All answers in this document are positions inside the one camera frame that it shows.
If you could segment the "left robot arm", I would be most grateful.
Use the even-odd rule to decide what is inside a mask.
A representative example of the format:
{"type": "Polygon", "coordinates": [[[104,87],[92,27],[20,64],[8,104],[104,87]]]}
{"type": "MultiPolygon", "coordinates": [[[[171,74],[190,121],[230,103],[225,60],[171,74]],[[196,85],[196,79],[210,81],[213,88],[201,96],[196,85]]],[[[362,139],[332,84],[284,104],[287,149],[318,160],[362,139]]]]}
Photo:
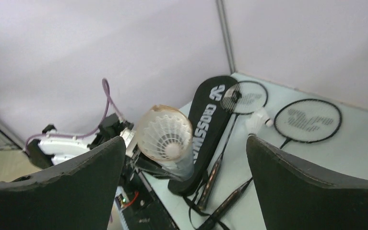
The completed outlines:
{"type": "Polygon", "coordinates": [[[32,137],[25,146],[25,153],[35,166],[46,169],[120,136],[126,146],[126,158],[121,179],[130,181],[134,173],[146,172],[159,179],[171,179],[173,175],[159,164],[144,156],[138,148],[134,124],[120,119],[116,114],[105,117],[97,130],[90,135],[60,134],[53,124],[48,125],[42,134],[32,137]]]}

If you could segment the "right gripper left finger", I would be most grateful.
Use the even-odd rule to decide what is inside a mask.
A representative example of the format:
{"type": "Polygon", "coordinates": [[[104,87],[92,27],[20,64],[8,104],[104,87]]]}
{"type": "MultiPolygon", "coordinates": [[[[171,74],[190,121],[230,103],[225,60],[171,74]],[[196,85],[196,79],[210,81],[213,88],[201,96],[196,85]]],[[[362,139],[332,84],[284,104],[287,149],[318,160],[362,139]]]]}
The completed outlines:
{"type": "Polygon", "coordinates": [[[125,160],[115,137],[11,182],[0,182],[0,230],[105,230],[125,160]]]}

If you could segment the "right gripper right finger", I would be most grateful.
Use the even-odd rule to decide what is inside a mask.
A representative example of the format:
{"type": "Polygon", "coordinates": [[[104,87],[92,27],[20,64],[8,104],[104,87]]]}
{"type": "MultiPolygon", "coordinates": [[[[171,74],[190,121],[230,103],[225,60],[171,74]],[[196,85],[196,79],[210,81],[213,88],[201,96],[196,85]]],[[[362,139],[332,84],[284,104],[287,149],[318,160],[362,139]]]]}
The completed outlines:
{"type": "Polygon", "coordinates": [[[269,230],[368,230],[368,180],[289,154],[250,135],[246,143],[269,230]]]}

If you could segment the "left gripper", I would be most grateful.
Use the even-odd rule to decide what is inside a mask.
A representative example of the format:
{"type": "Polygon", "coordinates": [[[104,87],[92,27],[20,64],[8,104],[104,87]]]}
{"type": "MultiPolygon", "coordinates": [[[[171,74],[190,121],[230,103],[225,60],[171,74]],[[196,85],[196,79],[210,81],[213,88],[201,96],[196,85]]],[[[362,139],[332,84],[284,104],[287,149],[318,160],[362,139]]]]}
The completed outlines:
{"type": "Polygon", "coordinates": [[[141,152],[135,130],[125,128],[120,136],[125,140],[127,162],[133,169],[144,171],[157,179],[170,179],[170,175],[161,165],[141,152]]]}

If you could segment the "shuttlecock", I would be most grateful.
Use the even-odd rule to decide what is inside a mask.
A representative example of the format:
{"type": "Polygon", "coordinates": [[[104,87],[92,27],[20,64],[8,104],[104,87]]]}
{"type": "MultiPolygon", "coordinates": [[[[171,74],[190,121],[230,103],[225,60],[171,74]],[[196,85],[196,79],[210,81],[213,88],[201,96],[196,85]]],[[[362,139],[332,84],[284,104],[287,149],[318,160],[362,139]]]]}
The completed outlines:
{"type": "Polygon", "coordinates": [[[181,158],[192,141],[192,125],[181,113],[150,112],[137,126],[139,149],[154,161],[181,158]]]}
{"type": "Polygon", "coordinates": [[[246,120],[245,125],[249,135],[257,135],[263,126],[271,127],[273,125],[273,120],[262,107],[246,120]]]}

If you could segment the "white shuttlecock tube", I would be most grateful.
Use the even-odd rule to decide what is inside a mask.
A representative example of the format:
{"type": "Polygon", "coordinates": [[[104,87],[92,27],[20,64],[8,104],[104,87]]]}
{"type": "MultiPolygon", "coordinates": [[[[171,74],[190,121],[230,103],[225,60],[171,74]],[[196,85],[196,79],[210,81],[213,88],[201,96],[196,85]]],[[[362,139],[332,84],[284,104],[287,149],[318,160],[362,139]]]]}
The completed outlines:
{"type": "Polygon", "coordinates": [[[185,181],[192,177],[193,129],[181,111],[167,105],[152,106],[139,120],[135,138],[140,151],[173,178],[185,181]]]}

